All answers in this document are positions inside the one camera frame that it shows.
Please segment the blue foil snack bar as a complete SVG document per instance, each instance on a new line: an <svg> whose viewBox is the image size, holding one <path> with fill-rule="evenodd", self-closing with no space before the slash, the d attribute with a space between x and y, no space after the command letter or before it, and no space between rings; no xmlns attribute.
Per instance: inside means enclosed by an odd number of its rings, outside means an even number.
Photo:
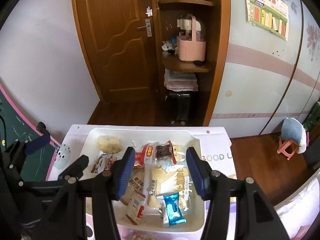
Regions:
<svg viewBox="0 0 320 240"><path fill-rule="evenodd" d="M179 193L164 196L165 210L170 226L184 224L187 220L182 216L179 208Z"/></svg>

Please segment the blue plush cushion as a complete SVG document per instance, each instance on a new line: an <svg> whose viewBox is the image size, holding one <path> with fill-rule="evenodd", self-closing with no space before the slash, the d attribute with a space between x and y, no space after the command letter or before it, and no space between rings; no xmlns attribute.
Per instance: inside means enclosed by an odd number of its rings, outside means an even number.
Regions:
<svg viewBox="0 0 320 240"><path fill-rule="evenodd" d="M302 154L307 148L306 130L295 118L285 118L281 127L281 138L293 140L298 145L298 154Z"/></svg>

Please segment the pink handled basket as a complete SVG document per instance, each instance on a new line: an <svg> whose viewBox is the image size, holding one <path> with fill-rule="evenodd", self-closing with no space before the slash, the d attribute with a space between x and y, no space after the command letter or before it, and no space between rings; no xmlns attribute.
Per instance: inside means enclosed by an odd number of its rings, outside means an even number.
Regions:
<svg viewBox="0 0 320 240"><path fill-rule="evenodd" d="M177 37L178 57L183 62L204 61L206 54L205 29L194 15L177 20L184 34Z"/></svg>

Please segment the pink plastic stool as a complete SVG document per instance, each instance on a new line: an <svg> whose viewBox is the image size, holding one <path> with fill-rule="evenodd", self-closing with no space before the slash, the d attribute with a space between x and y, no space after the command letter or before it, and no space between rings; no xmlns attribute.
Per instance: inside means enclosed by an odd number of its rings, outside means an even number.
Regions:
<svg viewBox="0 0 320 240"><path fill-rule="evenodd" d="M292 140L283 140L282 137L279 137L279 147L277 149L278 154L283 154L287 160L290 160L291 157L297 152L298 144Z"/></svg>

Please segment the wall calendar poster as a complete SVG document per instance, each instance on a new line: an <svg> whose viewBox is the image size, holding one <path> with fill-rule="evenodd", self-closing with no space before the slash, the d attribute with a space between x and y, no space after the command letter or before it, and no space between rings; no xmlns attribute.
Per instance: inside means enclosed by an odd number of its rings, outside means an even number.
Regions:
<svg viewBox="0 0 320 240"><path fill-rule="evenodd" d="M287 41L289 7L281 0L246 0L247 21Z"/></svg>

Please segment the red apple snack packet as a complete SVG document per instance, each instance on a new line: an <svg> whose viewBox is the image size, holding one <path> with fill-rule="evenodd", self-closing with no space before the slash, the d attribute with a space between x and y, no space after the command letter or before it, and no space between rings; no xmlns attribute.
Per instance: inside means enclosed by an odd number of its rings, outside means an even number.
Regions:
<svg viewBox="0 0 320 240"><path fill-rule="evenodd" d="M140 222L143 217L144 205L145 198L143 196L138 195L131 198L127 207L126 217L132 224L138 225Z"/></svg>

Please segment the beige biscuit packet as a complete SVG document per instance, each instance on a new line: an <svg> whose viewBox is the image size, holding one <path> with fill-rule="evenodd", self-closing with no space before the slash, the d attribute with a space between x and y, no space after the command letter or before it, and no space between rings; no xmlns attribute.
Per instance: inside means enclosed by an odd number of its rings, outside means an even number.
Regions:
<svg viewBox="0 0 320 240"><path fill-rule="evenodd" d="M134 169L131 178L129 180L127 189L125 194L122 196L120 201L124 205L128 205L130 202L130 199L132 198L134 192L143 193L144 189L144 170L141 169Z"/></svg>

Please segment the chocolate brownie packet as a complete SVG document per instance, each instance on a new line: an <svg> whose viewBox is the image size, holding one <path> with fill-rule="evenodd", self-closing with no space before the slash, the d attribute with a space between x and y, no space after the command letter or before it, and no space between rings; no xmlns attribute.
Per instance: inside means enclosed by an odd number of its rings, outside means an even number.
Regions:
<svg viewBox="0 0 320 240"><path fill-rule="evenodd" d="M113 154L101 154L93 166L91 173L99 174L111 169L113 163L116 161L116 157Z"/></svg>

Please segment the folded towels stack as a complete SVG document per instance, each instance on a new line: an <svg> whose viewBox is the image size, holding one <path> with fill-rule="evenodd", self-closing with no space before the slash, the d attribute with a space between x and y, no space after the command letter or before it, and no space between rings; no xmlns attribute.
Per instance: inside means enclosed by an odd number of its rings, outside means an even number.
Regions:
<svg viewBox="0 0 320 240"><path fill-rule="evenodd" d="M175 72L165 69L164 86L174 92L198 91L197 78L194 73Z"/></svg>

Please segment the cartoon face table cover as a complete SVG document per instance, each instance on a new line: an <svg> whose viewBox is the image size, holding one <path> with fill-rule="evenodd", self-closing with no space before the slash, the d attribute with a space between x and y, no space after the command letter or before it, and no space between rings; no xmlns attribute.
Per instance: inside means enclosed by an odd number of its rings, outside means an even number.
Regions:
<svg viewBox="0 0 320 240"><path fill-rule="evenodd" d="M156 144L171 142L176 162L150 160L132 181L143 186L144 215L139 225L126 217L127 206L114 204L114 213L122 232L131 229L153 234L157 239L200 239L209 204L197 195L194 180L187 168L185 153L193 147L198 156L212 169L230 178L236 177L231 152L231 140L223 127L138 127L73 125L64 138L51 165L48 180L57 180L59 174L81 155L89 158L84 179L94 177L92 168L101 155L100 138L117 138L123 148L132 146L136 151L155 149ZM159 208L161 196L179 193L180 210L185 223L170 226L163 223Z"/></svg>

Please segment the clear bag yellow puffs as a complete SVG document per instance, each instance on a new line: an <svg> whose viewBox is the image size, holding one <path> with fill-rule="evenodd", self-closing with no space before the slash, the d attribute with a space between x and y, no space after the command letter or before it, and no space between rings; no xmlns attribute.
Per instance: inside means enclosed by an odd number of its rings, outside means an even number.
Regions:
<svg viewBox="0 0 320 240"><path fill-rule="evenodd" d="M99 136L97 138L97 146L99 150L106 154L119 153L123 150L121 141L117 137Z"/></svg>

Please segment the red date walnut pack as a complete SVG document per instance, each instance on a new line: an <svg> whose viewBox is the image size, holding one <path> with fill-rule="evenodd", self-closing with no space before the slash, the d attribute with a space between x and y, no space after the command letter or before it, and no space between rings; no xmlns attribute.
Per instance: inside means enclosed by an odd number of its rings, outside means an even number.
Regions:
<svg viewBox="0 0 320 240"><path fill-rule="evenodd" d="M147 143L142 147L139 155L136 156L136 161L142 166L145 163L155 163L156 161L171 161L173 164L177 164L170 140L164 144L159 142Z"/></svg>

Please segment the wooden corner shelf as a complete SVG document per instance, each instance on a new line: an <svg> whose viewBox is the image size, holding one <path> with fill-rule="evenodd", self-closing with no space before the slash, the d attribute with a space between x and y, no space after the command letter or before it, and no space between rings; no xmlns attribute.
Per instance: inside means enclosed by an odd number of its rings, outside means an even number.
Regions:
<svg viewBox="0 0 320 240"><path fill-rule="evenodd" d="M163 113L208 126L226 61L231 0L152 0Z"/></svg>

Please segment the yellow white sandwich pack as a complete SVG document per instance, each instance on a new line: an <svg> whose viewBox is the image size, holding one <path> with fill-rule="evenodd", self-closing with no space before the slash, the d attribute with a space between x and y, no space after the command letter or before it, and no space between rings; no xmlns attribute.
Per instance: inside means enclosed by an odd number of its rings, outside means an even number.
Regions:
<svg viewBox="0 0 320 240"><path fill-rule="evenodd" d="M189 170L183 165L154 167L151 170L148 206L160 208L161 204L157 197L179 193L179 208L187 211L190 202L190 186Z"/></svg>

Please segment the green chalkboard pink frame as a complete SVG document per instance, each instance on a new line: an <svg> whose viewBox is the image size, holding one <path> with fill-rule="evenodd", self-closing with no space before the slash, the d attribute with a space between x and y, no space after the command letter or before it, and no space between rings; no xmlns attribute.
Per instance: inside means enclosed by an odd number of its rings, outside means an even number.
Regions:
<svg viewBox="0 0 320 240"><path fill-rule="evenodd" d="M54 138L36 148L32 142L43 134L18 109L1 87L1 151L21 152L16 163L24 161L21 177L24 181L48 181L61 144Z"/></svg>

